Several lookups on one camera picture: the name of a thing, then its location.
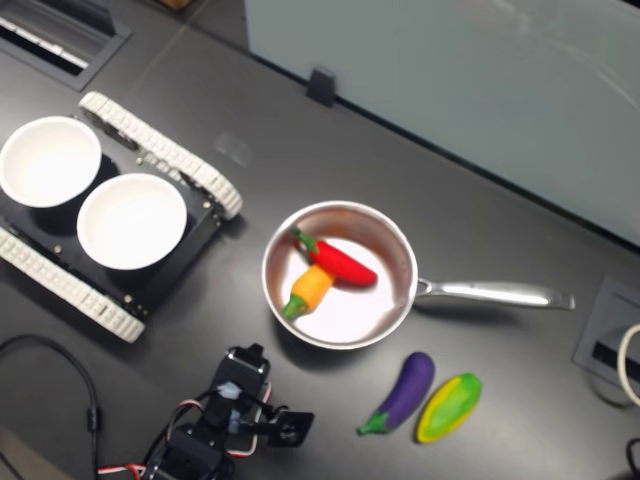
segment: countertop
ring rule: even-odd
[[[637,411],[590,391],[571,358],[605,275],[640,288],[640,258],[303,87],[142,1],[112,2],[134,36],[87,90],[110,96],[208,159],[240,190],[226,225],[134,345],[64,309],[0,263],[1,338],[41,333],[86,364],[104,408],[101,464],[139,462],[179,400],[204,390],[225,350],[258,342],[273,402],[313,411],[299,450],[261,445],[238,479],[422,478],[605,480],[626,470]],[[0,54],[0,141],[19,125],[67,114],[81,94]],[[246,146],[230,158],[222,135]],[[433,280],[516,280],[571,291],[573,312],[422,301],[370,348],[302,344],[272,317],[260,266],[275,228],[322,200],[371,205],[396,221]],[[470,371],[484,391],[451,436],[412,442],[355,428],[384,399],[404,358],[428,352],[436,384]],[[35,349],[0,361],[2,424],[75,478],[88,478],[86,393],[62,361]]]

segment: black cable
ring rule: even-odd
[[[7,459],[7,457],[4,456],[2,452],[0,452],[0,462],[4,463],[5,467],[7,467],[7,469],[11,472],[11,475],[16,477],[17,480],[24,480],[24,477],[20,475],[20,472],[16,470],[16,467],[11,464],[11,462]]]
[[[18,335],[0,344],[0,354],[10,346],[16,344],[33,343],[47,347],[64,357],[80,374],[89,392],[89,408],[87,409],[87,429],[91,433],[91,467],[93,468],[93,478],[98,479],[98,430],[100,429],[100,409],[98,407],[98,395],[93,380],[85,368],[71,355],[71,353],[58,342],[41,335]]]
[[[204,392],[202,392],[200,395],[198,395],[197,397],[194,398],[195,401],[197,402],[201,402],[202,400],[210,397],[211,395],[213,395],[214,393],[217,393],[217,390],[206,390]],[[175,424],[178,420],[180,420],[182,417],[184,417],[187,412],[189,410],[191,410],[193,408],[193,405],[185,405],[184,408],[181,408],[180,411],[175,414],[175,416],[173,417],[173,423]],[[148,465],[149,461],[151,460],[151,457],[153,456],[154,452],[156,451],[156,449],[158,448],[158,445],[160,444],[160,442],[162,442],[162,439],[165,437],[165,435],[167,434],[167,431],[169,430],[169,426],[170,423],[167,423],[164,428],[162,429],[162,431],[156,436],[156,438],[153,440],[153,442],[151,443],[151,446],[149,447],[149,450],[147,450],[146,455],[144,456],[144,460],[142,460],[142,464],[143,465]]]
[[[636,480],[640,480],[640,470],[636,466],[636,461],[633,459],[633,446],[636,443],[640,443],[640,438],[632,438],[627,442],[626,454],[627,454],[627,463],[629,464],[629,468],[631,469],[631,473],[636,478]]]

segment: white wire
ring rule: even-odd
[[[176,409],[173,411],[173,414],[171,415],[171,419],[169,420],[169,426],[167,428],[167,435],[166,435],[166,441],[168,442],[169,439],[171,438],[171,431],[173,430],[173,424],[176,421],[176,415],[178,414],[178,412],[182,409],[182,407],[185,407],[187,405],[193,405],[194,407],[196,407],[198,410],[200,410],[200,412],[204,413],[204,408],[202,407],[202,404],[196,400],[193,400],[192,398],[188,399],[188,400],[184,400],[182,402],[180,402],[177,406]]]
[[[627,351],[629,350],[629,344],[633,336],[640,332],[640,323],[631,327],[622,337],[620,342],[620,348],[618,349],[618,377],[620,378],[620,384],[627,396],[633,403],[640,407],[640,397],[633,391],[631,384],[629,383],[629,377],[627,376]]]

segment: saucepan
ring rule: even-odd
[[[281,312],[291,286],[309,267],[290,233],[294,226],[374,270],[376,284],[356,288],[336,283],[313,312],[295,320],[285,318]],[[411,245],[398,226],[371,207],[347,201],[311,205],[286,219],[265,251],[262,284],[273,314],[287,330],[305,342],[332,350],[351,350],[382,340],[400,326],[420,296],[530,308],[575,308],[571,294],[536,285],[422,279]]]

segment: purple eggplant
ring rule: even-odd
[[[409,355],[393,390],[358,433],[388,433],[402,424],[422,404],[435,373],[429,355],[422,352]]]

